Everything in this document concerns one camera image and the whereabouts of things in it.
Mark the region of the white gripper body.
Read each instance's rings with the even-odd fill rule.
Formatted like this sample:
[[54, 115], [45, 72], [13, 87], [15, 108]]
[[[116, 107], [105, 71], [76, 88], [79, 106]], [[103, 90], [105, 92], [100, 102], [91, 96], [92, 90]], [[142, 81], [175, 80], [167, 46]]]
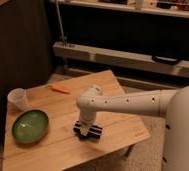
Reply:
[[82, 126], [86, 128], [90, 128], [95, 122], [95, 116], [94, 115], [80, 115], [78, 121]]

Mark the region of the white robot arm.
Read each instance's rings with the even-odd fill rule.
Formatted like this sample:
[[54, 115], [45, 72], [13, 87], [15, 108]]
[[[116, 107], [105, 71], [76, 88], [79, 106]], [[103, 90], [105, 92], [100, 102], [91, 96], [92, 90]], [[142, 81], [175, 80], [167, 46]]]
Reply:
[[76, 100], [80, 110], [79, 134], [86, 137], [100, 111], [149, 114], [166, 117], [163, 171], [189, 171], [189, 86], [177, 90], [154, 90], [104, 96], [97, 85]]

